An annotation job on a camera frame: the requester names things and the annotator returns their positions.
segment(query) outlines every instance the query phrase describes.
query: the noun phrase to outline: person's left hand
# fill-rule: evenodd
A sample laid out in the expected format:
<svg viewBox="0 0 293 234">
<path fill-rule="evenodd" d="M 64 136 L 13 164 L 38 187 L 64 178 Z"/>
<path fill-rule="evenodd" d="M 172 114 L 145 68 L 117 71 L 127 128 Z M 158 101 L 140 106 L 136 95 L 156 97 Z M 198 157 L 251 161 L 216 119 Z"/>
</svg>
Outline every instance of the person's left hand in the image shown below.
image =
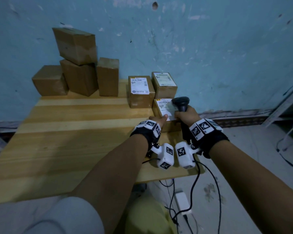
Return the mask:
<svg viewBox="0 0 293 234">
<path fill-rule="evenodd" d="M 149 117 L 149 120 L 156 121 L 161 128 L 163 128 L 164 123 L 167 121 L 168 115 L 165 114 L 162 118 L 158 117 Z"/>
</svg>

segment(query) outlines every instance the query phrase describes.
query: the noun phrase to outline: cardboard box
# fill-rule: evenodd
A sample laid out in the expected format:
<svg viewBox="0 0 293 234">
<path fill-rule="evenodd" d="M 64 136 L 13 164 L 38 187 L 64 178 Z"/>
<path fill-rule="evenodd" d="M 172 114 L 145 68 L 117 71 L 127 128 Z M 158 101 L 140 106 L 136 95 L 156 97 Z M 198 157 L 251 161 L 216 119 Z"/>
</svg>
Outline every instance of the cardboard box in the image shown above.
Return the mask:
<svg viewBox="0 0 293 234">
<path fill-rule="evenodd" d="M 118 96 L 119 59 L 100 57 L 97 65 L 100 96 Z"/>
<path fill-rule="evenodd" d="M 153 103 L 153 113 L 157 117 L 162 117 L 165 114 L 168 114 L 168 119 L 165 122 L 161 132 L 171 132 L 171 131 L 180 131 L 181 124 L 177 122 L 174 115 L 175 111 L 178 109 L 172 105 L 171 98 L 161 98 L 161 99 L 154 99 Z"/>
<path fill-rule="evenodd" d="M 67 95 L 68 87 L 60 65 L 44 65 L 33 77 L 41 96 Z"/>
<path fill-rule="evenodd" d="M 175 97 L 178 87 L 168 72 L 152 72 L 152 83 L 155 98 Z"/>
<path fill-rule="evenodd" d="M 52 28 L 60 56 L 77 64 L 97 63 L 96 36 L 73 28 Z"/>
<path fill-rule="evenodd" d="M 69 89 L 90 96 L 99 89 L 94 63 L 78 66 L 66 59 L 60 61 Z"/>
<path fill-rule="evenodd" d="M 150 76 L 129 76 L 130 108 L 151 108 L 155 97 Z"/>
</svg>

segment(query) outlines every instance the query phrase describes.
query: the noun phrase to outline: black wrist strap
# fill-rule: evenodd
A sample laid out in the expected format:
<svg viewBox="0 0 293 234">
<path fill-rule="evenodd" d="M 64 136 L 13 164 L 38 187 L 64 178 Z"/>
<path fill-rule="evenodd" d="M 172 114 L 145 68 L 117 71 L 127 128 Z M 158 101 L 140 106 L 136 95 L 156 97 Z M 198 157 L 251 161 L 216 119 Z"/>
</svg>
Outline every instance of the black wrist strap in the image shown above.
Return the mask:
<svg viewBox="0 0 293 234">
<path fill-rule="evenodd" d="M 199 147 L 203 151 L 204 157 L 211 158 L 209 156 L 209 151 L 216 143 L 222 140 L 229 141 L 228 137 L 224 133 L 219 130 L 214 130 L 211 133 L 204 135 L 204 137 L 199 141 L 196 141 L 195 139 L 192 141 L 195 146 Z"/>
<path fill-rule="evenodd" d="M 157 143 L 158 140 L 160 139 L 160 135 L 158 136 L 158 138 L 156 138 L 152 132 L 152 130 L 149 130 L 145 127 L 140 127 L 140 128 L 136 128 L 130 136 L 134 135 L 134 134 L 141 134 L 143 135 L 147 142 L 148 142 L 148 150 L 150 150 L 152 148 L 152 143 Z"/>
</svg>

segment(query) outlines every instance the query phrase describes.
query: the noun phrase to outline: forearm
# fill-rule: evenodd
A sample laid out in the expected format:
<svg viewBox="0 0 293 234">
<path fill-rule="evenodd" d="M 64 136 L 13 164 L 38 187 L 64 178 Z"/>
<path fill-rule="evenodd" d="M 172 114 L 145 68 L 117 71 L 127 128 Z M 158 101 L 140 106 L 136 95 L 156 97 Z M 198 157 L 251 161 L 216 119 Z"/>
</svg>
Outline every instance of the forearm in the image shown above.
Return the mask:
<svg viewBox="0 0 293 234">
<path fill-rule="evenodd" d="M 105 233 L 115 229 L 147 153 L 148 143 L 136 134 L 103 157 L 71 196 L 88 201 L 99 213 Z"/>
<path fill-rule="evenodd" d="M 293 233 L 293 190 L 229 141 L 211 159 L 263 233 Z"/>
</svg>

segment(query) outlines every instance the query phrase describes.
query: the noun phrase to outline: person's right hand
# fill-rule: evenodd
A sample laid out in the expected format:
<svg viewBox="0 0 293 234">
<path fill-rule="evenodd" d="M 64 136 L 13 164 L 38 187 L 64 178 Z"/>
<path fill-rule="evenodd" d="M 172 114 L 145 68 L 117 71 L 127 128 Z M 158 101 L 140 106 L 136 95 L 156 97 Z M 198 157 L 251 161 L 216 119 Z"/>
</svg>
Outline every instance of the person's right hand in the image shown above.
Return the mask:
<svg viewBox="0 0 293 234">
<path fill-rule="evenodd" d="M 201 120 L 196 110 L 188 105 L 186 112 L 175 111 L 175 118 L 183 121 L 187 126 L 192 126 L 195 122 Z"/>
</svg>

